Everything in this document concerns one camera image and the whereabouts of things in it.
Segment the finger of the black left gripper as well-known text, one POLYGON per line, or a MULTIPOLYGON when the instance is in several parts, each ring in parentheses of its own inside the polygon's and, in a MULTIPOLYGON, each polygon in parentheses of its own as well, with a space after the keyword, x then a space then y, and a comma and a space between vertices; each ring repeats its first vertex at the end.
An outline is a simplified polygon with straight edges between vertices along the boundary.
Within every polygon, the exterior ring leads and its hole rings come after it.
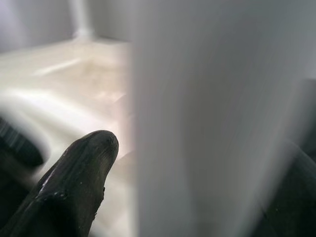
POLYGON ((35 168, 44 164, 38 146, 3 117, 0 118, 0 149, 26 167, 35 168))

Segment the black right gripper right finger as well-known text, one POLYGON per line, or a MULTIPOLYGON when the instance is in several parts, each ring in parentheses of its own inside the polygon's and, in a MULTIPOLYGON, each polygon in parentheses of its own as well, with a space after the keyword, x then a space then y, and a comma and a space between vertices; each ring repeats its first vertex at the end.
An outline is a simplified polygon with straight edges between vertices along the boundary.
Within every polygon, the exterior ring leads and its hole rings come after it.
POLYGON ((294 143, 293 161, 256 227, 258 237, 316 235, 316 163, 294 143))

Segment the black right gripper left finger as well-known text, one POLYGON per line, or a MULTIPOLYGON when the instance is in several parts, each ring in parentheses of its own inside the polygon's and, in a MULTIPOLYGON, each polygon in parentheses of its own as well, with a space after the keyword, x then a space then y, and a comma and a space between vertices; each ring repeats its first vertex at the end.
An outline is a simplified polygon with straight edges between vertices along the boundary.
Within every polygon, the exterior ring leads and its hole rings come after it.
POLYGON ((86 237, 104 199, 119 151, 117 137, 98 130, 73 142, 1 228, 2 237, 86 237))

